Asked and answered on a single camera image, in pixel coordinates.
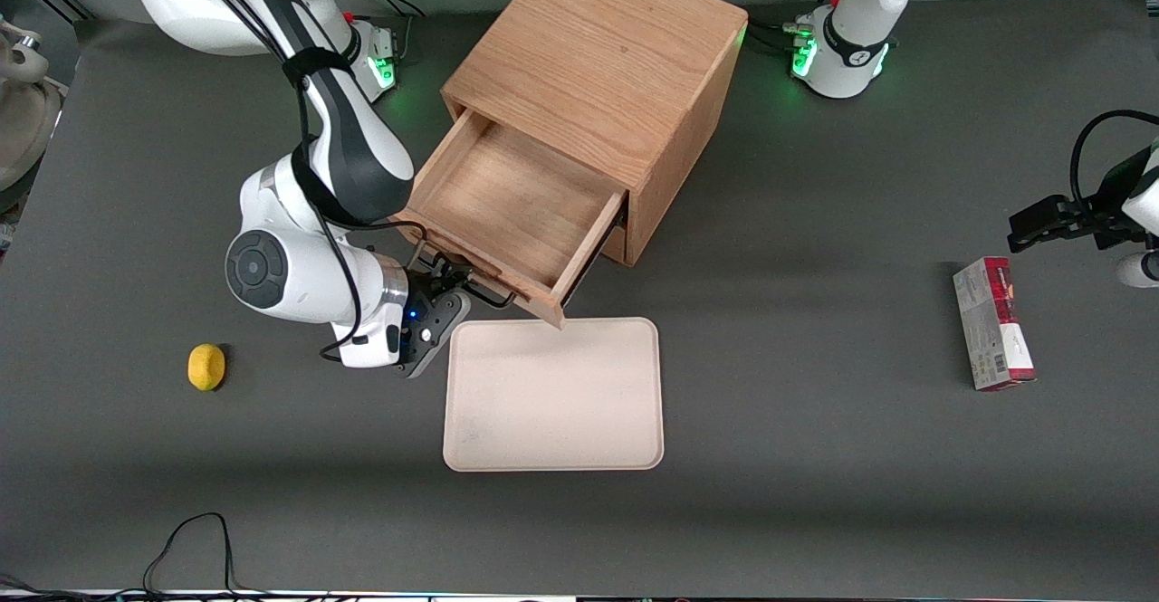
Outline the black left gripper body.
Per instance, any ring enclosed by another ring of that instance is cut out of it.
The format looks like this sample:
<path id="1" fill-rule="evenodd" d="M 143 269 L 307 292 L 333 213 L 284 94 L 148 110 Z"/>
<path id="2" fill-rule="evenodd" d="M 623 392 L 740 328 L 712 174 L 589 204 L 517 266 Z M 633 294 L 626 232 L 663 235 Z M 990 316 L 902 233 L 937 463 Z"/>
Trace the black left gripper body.
<path id="1" fill-rule="evenodd" d="M 1142 148 L 1113 167 L 1089 197 L 1098 251 L 1121 244 L 1156 248 L 1156 148 Z"/>

